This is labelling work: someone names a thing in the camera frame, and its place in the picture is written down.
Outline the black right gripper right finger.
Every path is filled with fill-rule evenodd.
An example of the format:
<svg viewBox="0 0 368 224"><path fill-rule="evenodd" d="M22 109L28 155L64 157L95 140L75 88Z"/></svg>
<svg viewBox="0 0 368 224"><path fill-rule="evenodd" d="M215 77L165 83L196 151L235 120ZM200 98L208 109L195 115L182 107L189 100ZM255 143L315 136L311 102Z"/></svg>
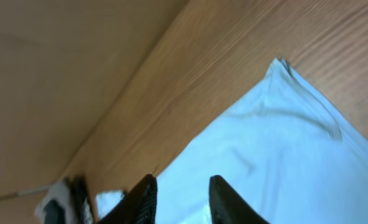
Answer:
<svg viewBox="0 0 368 224"><path fill-rule="evenodd" d="M212 224L268 224L220 175L209 180L209 207Z"/></svg>

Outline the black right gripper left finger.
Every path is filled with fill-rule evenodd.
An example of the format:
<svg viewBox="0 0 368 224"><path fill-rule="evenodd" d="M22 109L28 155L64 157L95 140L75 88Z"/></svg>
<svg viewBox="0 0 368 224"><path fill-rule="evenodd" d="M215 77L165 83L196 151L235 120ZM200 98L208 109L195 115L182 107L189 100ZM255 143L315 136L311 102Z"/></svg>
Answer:
<svg viewBox="0 0 368 224"><path fill-rule="evenodd" d="M145 175L97 224L155 224L157 179Z"/></svg>

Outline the light blue printed t-shirt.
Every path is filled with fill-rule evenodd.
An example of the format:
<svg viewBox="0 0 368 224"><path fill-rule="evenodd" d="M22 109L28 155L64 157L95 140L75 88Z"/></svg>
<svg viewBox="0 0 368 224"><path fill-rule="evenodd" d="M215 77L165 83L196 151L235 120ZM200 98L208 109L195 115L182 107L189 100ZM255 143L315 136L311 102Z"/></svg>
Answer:
<svg viewBox="0 0 368 224"><path fill-rule="evenodd" d="M368 140L284 60L156 177L155 223L212 223L214 175L268 223L368 223Z"/></svg>

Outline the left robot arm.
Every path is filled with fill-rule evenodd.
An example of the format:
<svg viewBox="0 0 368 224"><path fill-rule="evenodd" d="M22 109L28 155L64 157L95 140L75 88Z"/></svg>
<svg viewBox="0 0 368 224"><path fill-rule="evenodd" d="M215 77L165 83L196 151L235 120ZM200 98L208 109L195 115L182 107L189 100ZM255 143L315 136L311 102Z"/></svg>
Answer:
<svg viewBox="0 0 368 224"><path fill-rule="evenodd" d="M85 178L76 176L53 184L36 206L35 216L41 224L93 224Z"/></svg>

